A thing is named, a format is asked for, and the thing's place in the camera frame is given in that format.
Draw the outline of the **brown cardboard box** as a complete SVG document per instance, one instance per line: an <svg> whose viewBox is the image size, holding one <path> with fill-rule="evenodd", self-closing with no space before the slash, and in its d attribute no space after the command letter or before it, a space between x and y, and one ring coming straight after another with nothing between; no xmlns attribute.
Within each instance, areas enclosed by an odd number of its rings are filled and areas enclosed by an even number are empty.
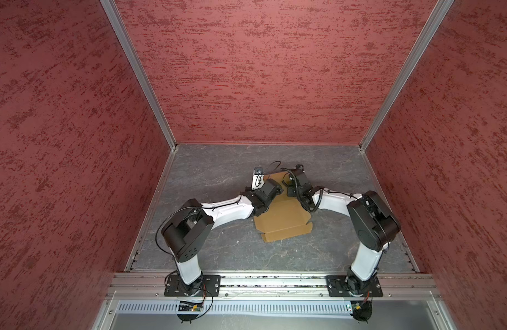
<svg viewBox="0 0 507 330"><path fill-rule="evenodd" d="M307 235L313 229L311 214L303 209L297 198L287 196L287 188L282 184L289 181L289 178L284 179L285 174L272 174L271 179L282 186L283 193L272 201L267 212L254 217L255 227L265 243Z"/></svg>

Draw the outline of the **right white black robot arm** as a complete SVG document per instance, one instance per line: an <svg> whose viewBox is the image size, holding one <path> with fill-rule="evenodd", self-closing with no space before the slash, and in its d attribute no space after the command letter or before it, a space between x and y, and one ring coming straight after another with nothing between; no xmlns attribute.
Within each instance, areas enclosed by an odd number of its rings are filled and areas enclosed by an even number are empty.
<svg viewBox="0 0 507 330"><path fill-rule="evenodd" d="M301 185L296 179L284 181L287 195L296 198L309 213L330 210L350 217L359 247L348 268L343 288L351 296L370 292L383 254L401 231L401 225L375 191L362 194L332 191L324 187Z"/></svg>

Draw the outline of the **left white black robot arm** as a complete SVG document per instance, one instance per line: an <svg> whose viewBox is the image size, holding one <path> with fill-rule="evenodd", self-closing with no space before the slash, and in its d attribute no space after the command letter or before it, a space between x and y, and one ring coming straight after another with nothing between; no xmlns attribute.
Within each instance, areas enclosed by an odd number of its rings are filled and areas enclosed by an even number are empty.
<svg viewBox="0 0 507 330"><path fill-rule="evenodd" d="M282 186L268 179L257 189L248 188L236 198L216 203L186 201L159 228L176 264L180 288L186 296L203 289L203 273L198 262L210 232L233 221L242 221L266 213L274 199L283 193Z"/></svg>

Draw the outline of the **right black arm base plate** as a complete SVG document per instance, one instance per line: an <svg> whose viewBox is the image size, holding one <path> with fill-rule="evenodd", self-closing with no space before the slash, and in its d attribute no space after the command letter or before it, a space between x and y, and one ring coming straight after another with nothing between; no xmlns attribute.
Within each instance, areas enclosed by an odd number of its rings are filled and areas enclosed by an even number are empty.
<svg viewBox="0 0 507 330"><path fill-rule="evenodd" d="M369 280L360 280L358 277L329 275L325 277L326 288L331 298L381 298L383 291L377 276Z"/></svg>

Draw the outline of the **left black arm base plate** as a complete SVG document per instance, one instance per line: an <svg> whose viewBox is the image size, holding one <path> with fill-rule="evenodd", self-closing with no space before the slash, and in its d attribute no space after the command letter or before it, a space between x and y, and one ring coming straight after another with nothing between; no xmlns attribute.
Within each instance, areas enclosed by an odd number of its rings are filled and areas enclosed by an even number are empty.
<svg viewBox="0 0 507 330"><path fill-rule="evenodd" d="M201 275L193 283L187 285L177 275L169 275L165 279L164 296L166 297L216 297L219 295L220 275Z"/></svg>

